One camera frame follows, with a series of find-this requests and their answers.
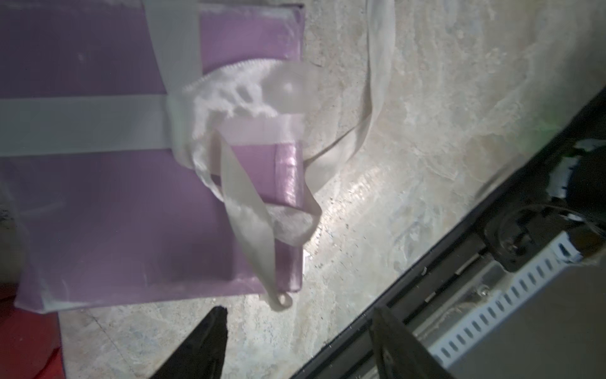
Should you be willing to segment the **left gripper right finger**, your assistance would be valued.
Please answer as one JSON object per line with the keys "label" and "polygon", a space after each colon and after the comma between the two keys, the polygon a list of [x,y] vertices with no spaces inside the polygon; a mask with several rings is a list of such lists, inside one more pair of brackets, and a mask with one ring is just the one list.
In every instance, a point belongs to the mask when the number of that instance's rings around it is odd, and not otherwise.
{"label": "left gripper right finger", "polygon": [[372,311],[369,332],[379,378],[453,378],[388,308]]}

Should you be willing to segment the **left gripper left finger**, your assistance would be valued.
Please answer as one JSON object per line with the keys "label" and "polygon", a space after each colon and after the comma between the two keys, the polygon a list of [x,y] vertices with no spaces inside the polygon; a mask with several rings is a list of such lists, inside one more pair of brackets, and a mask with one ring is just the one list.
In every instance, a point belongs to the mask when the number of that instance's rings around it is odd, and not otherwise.
{"label": "left gripper left finger", "polygon": [[215,306],[151,379],[221,378],[225,361],[228,310]]}

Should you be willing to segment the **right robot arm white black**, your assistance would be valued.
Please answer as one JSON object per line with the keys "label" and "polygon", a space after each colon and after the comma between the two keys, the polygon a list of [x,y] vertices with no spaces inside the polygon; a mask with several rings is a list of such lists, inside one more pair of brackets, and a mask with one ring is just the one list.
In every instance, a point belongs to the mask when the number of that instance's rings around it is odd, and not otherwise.
{"label": "right robot arm white black", "polygon": [[577,141],[556,161],[546,193],[550,203],[605,229],[605,141]]}

